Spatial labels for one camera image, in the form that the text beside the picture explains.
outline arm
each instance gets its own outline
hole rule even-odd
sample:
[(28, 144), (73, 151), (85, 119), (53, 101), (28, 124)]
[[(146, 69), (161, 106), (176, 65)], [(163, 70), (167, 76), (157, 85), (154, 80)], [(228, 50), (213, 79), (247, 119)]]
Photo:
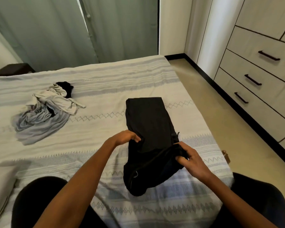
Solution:
[(179, 142), (179, 144), (187, 151), (189, 160), (180, 156), (176, 157), (176, 160), (183, 165), (193, 177), (196, 177), (209, 187), (244, 228), (277, 228), (215, 176), (205, 165), (195, 149), (183, 142)]
[(113, 150), (140, 138), (129, 130), (115, 134), (74, 174), (46, 207), (34, 228), (76, 228), (96, 192), (102, 171)]

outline white bed sheet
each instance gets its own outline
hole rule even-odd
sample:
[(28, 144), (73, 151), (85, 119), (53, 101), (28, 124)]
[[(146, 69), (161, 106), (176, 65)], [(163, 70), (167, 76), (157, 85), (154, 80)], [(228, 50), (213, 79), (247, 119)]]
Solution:
[[(55, 134), (23, 146), (15, 139), (11, 117), (22, 110), (31, 94), (58, 81), (71, 83), (72, 97), (87, 107), (71, 115)], [(13, 202), (25, 185), (49, 175), (68, 180), (108, 137), (127, 129), (125, 101), (138, 97), (162, 97), (180, 140), (195, 148), (210, 170), (231, 186), (229, 166), (163, 56), (0, 77), (0, 166), (19, 167), (19, 180), (0, 227), (10, 226)], [(221, 201), (185, 169), (141, 197), (130, 195), (122, 179), (127, 157), (127, 144), (115, 149), (91, 202), (109, 227), (208, 227), (213, 222)]]

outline gray garment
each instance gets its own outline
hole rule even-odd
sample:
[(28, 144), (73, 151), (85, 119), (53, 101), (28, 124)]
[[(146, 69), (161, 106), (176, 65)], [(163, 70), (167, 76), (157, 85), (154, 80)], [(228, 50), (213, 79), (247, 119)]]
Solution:
[[(47, 107), (55, 112), (53, 117)], [(17, 132), (18, 141), (23, 145), (31, 145), (62, 128), (69, 116), (62, 110), (40, 103), (35, 109), (14, 116), (12, 126)]]

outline beige floor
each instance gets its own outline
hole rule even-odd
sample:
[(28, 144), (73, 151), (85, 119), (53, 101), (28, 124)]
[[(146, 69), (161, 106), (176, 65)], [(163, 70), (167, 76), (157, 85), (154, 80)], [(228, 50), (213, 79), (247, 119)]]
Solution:
[(185, 60), (170, 64), (203, 115), (233, 172), (275, 185), (285, 197), (285, 163)]

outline black baseboard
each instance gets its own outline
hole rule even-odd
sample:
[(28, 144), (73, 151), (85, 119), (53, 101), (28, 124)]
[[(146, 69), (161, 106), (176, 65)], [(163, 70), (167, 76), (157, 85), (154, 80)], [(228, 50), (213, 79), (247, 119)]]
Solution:
[(285, 149), (259, 125), (245, 110), (242, 109), (218, 84), (214, 82), (194, 61), (185, 53), (165, 56), (167, 60), (184, 58), (199, 74), (225, 99), (225, 101), (247, 122), (247, 124), (277, 153), (285, 162)]

